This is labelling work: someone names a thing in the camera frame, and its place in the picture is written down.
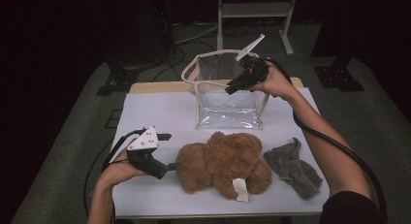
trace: gray carpet floor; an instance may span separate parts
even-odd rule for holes
[[[320,28],[319,24],[292,24],[289,39],[294,56],[287,56],[278,36],[281,26],[241,28],[249,31],[242,37],[225,37],[225,48],[241,49],[257,39],[266,38],[255,48],[260,56],[276,59],[290,76],[298,77],[308,87],[320,113],[347,139],[365,162],[379,176],[387,199],[389,223],[409,223],[411,220],[411,125],[381,88],[372,71],[360,60],[353,58],[348,70],[365,91],[341,92],[337,88],[323,88],[313,67],[331,65],[334,58],[311,58],[310,52]],[[205,29],[176,26],[178,40],[194,36]],[[197,40],[216,47],[215,36]],[[205,44],[192,43],[178,47],[185,52],[175,66],[178,74],[199,53],[211,51]],[[182,58],[180,51],[171,63]],[[167,63],[144,71],[136,82],[151,81],[167,68]],[[86,174],[98,153],[110,144],[115,134],[115,118],[119,117],[126,91],[109,96],[97,96],[110,75],[106,63],[96,68],[79,95],[69,117],[58,135],[41,171],[21,204],[13,223],[85,223],[86,215],[82,192]],[[176,80],[172,70],[156,81]],[[88,204],[104,155],[103,152],[91,172],[86,185]],[[318,216],[293,217],[293,223],[317,223]],[[156,220],[134,220],[134,223],[156,223]],[[280,223],[277,217],[173,220],[176,223]]]

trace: dark background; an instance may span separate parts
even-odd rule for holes
[[[173,34],[155,20],[216,21],[217,0],[0,2],[0,222],[9,223],[93,71],[108,57],[162,61]],[[313,56],[359,58],[411,119],[410,2],[297,0],[293,22],[322,20]]]

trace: human hand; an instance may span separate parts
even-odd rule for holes
[[[120,182],[129,180],[135,176],[145,176],[145,172],[136,169],[129,164],[127,159],[127,148],[124,148],[109,166],[102,172],[97,184],[99,186],[115,186]]]
[[[279,96],[286,100],[296,89],[272,63],[269,61],[266,61],[266,63],[269,65],[269,74],[266,80],[255,84],[249,90],[264,91],[269,95]]]

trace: gray cloth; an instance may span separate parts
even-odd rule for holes
[[[291,144],[284,144],[265,152],[264,158],[272,170],[290,184],[300,197],[309,200],[320,192],[323,179],[311,165],[300,160],[301,143],[296,138],[293,140]]]

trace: teddy bear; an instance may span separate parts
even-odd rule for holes
[[[261,141],[248,133],[215,132],[205,143],[183,146],[176,156],[176,175],[189,194],[209,186],[228,199],[238,196],[233,179],[245,180],[251,194],[264,193],[271,184],[271,170],[260,158]]]

